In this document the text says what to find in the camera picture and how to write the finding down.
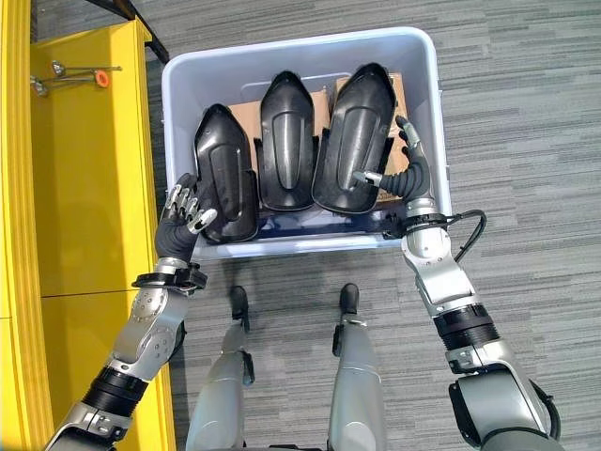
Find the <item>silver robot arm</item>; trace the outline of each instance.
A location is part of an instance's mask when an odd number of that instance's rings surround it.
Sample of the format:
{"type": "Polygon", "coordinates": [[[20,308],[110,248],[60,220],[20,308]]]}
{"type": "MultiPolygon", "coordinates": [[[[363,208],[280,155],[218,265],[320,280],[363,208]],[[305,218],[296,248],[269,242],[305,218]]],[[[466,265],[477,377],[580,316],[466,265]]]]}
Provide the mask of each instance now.
{"type": "Polygon", "coordinates": [[[200,210],[196,178],[186,174],[169,194],[155,237],[159,261],[138,276],[130,317],[104,367],[46,445],[46,450],[110,450],[122,440],[150,381],[183,342],[188,296],[207,278],[190,263],[198,233],[216,217],[200,210]]]}
{"type": "Polygon", "coordinates": [[[563,450],[554,440],[559,439],[559,415],[550,397],[529,380],[457,263],[484,230],[484,214],[440,214],[429,193],[429,168],[419,136],[402,117],[397,122],[408,143],[408,170],[395,176],[355,177],[406,201],[407,218],[393,223],[388,234],[401,238],[405,261],[415,272],[425,308],[446,346],[449,367],[461,375],[450,385],[449,395],[462,436],[485,451],[563,450]],[[481,217],[480,228],[453,257],[447,226],[476,215],[481,217]]]}

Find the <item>black plastic part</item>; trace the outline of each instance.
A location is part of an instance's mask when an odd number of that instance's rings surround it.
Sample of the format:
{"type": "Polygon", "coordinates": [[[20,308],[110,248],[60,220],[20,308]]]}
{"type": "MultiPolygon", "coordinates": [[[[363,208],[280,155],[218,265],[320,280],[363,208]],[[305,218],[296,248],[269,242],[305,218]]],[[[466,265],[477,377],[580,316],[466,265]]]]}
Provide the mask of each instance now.
{"type": "Polygon", "coordinates": [[[545,393],[545,391],[534,381],[531,380],[530,383],[532,384],[532,387],[534,388],[534,391],[538,395],[541,402],[545,404],[545,407],[547,408],[548,416],[551,420],[551,428],[548,432],[548,435],[552,439],[559,441],[559,439],[562,437],[562,419],[557,407],[555,407],[555,403],[553,402],[553,396],[547,395],[547,393],[545,393]]]}
{"type": "Polygon", "coordinates": [[[408,168],[392,176],[382,176],[379,187],[409,202],[423,196],[430,189],[430,168],[421,143],[415,148],[407,149],[405,153],[408,156],[408,168]]]}
{"type": "Polygon", "coordinates": [[[244,130],[229,109],[207,109],[194,139],[201,209],[215,209],[217,218],[203,230],[216,243],[245,241],[258,230],[256,175],[244,130]]]}
{"type": "Polygon", "coordinates": [[[492,318],[481,304],[468,305],[434,318],[447,350],[476,346],[499,339],[492,318]]]}
{"type": "Polygon", "coordinates": [[[299,448],[295,444],[270,444],[270,448],[298,449],[300,451],[321,451],[319,448],[299,448]]]}
{"type": "Polygon", "coordinates": [[[453,404],[455,421],[457,422],[459,432],[461,432],[461,435],[463,436],[463,440],[465,440],[470,446],[480,446],[480,443],[482,442],[480,439],[480,434],[478,434],[478,430],[473,424],[470,411],[468,411],[468,406],[466,405],[466,401],[463,398],[461,388],[459,387],[457,381],[449,385],[449,397],[451,398],[451,403],[453,404]]]}
{"type": "Polygon", "coordinates": [[[318,142],[313,124],[311,95],[296,74],[281,72],[261,102],[263,141],[254,140],[259,191],[266,208],[294,211],[313,205],[318,142]]]}
{"type": "Polygon", "coordinates": [[[529,432],[530,434],[539,435],[541,437],[544,437],[544,438],[548,439],[548,436],[546,435],[546,433],[542,432],[542,431],[540,431],[538,429],[520,428],[520,427],[516,427],[516,428],[500,428],[500,429],[495,429],[495,430],[491,430],[490,432],[488,432],[486,434],[486,436],[484,437],[484,439],[482,440],[482,446],[484,446],[486,444],[486,442],[488,442],[490,439],[492,439],[495,435],[502,434],[503,432],[511,432],[512,430],[521,430],[521,431],[529,432]]]}
{"type": "Polygon", "coordinates": [[[141,379],[104,367],[92,381],[84,403],[115,415],[131,416],[147,386],[141,379]]]}
{"type": "Polygon", "coordinates": [[[254,363],[253,356],[246,352],[245,350],[242,352],[242,361],[244,362],[244,375],[242,381],[245,386],[252,385],[254,382],[254,363]]]}
{"type": "Polygon", "coordinates": [[[187,269],[177,269],[175,273],[149,272],[140,274],[131,284],[132,287],[170,287],[179,289],[203,289],[207,286],[208,276],[199,271],[199,265],[191,263],[187,269]]]}
{"type": "Polygon", "coordinates": [[[177,352],[181,350],[181,347],[184,345],[184,338],[186,337],[187,333],[188,331],[186,331],[186,325],[184,324],[184,321],[181,321],[176,330],[176,345],[173,347],[173,351],[169,356],[169,361],[171,361],[174,355],[176,355],[177,352]]]}
{"type": "Polygon", "coordinates": [[[320,207],[345,214],[374,207],[378,188],[354,179],[353,172],[384,172],[395,103],[388,73],[376,63],[359,68],[340,89],[313,180],[313,199],[320,207]]]}
{"type": "Polygon", "coordinates": [[[331,353],[336,357],[340,357],[340,353],[342,352],[342,334],[344,331],[344,324],[336,324],[336,329],[334,329],[334,338],[331,341],[331,353]]]}

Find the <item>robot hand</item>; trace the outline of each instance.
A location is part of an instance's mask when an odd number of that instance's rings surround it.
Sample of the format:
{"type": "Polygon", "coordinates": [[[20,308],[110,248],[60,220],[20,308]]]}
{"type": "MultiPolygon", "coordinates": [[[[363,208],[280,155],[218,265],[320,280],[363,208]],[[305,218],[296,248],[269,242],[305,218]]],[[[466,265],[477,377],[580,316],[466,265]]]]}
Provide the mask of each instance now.
{"type": "Polygon", "coordinates": [[[188,296],[207,282],[190,259],[198,234],[217,216],[214,209],[199,208],[197,187],[196,177],[185,174],[169,194],[155,236],[159,261],[154,272],[139,275],[133,283],[140,291],[127,324],[46,450],[114,449],[113,444],[125,437],[148,382],[183,342],[188,296]]]}
{"type": "Polygon", "coordinates": [[[197,178],[184,174],[167,196],[155,245],[159,258],[178,258],[190,263],[198,234],[217,217],[214,209],[200,210],[197,178]]]}

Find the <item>plastic storage bin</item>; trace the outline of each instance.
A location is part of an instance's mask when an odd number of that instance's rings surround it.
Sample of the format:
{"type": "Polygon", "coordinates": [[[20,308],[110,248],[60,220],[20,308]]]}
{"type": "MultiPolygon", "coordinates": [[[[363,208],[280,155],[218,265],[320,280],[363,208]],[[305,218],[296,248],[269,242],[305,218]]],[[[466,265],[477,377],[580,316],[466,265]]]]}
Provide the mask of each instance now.
{"type": "MultiPolygon", "coordinates": [[[[383,28],[307,39],[182,54],[162,74],[167,184],[171,188],[184,172],[196,172],[193,138],[204,110],[213,103],[233,104],[262,99],[271,79],[293,70],[307,89],[326,87],[331,93],[337,78],[360,65],[378,62],[390,72],[401,72],[409,119],[416,126],[433,175],[434,195],[445,214],[451,213],[447,163],[442,132],[436,51],[432,40],[416,28],[383,28]]],[[[374,213],[375,220],[382,213],[374,213]]],[[[365,232],[364,224],[329,211],[319,211],[312,222],[323,233],[210,245],[200,239],[194,257],[254,257],[300,252],[395,247],[380,233],[365,232]],[[344,233],[331,233],[340,224],[344,233]]]]}

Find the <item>cardboard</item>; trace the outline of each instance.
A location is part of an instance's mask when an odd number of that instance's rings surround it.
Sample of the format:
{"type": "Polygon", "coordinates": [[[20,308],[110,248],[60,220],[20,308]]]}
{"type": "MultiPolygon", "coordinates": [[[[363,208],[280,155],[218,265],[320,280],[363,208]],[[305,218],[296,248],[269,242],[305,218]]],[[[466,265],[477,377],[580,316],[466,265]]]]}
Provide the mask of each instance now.
{"type": "MultiPolygon", "coordinates": [[[[326,89],[312,92],[311,99],[313,100],[314,119],[313,119],[313,135],[321,137],[321,131],[324,128],[330,127],[330,109],[328,108],[328,94],[326,89]]],[[[249,143],[251,144],[251,165],[253,170],[258,174],[256,163],[256,151],[254,149],[253,140],[255,138],[262,139],[261,136],[261,101],[248,101],[246,103],[237,103],[229,105],[234,117],[246,132],[249,143]]]]}
{"type": "MultiPolygon", "coordinates": [[[[403,154],[401,149],[406,146],[405,141],[398,137],[399,127],[396,125],[394,118],[397,116],[407,117],[407,106],[405,105],[405,90],[403,89],[403,77],[400,73],[391,73],[390,79],[393,84],[394,95],[396,96],[396,108],[394,108],[394,116],[393,123],[391,124],[391,130],[388,133],[388,136],[393,138],[393,148],[391,149],[391,154],[388,157],[388,163],[386,164],[386,170],[384,174],[391,175],[397,174],[399,172],[407,169],[408,160],[407,157],[403,154]]],[[[340,88],[346,83],[348,77],[342,77],[336,80],[336,93],[340,91],[340,88]]],[[[385,193],[382,190],[379,190],[378,193],[378,204],[397,201],[400,200],[400,197],[396,195],[385,193]]]]}

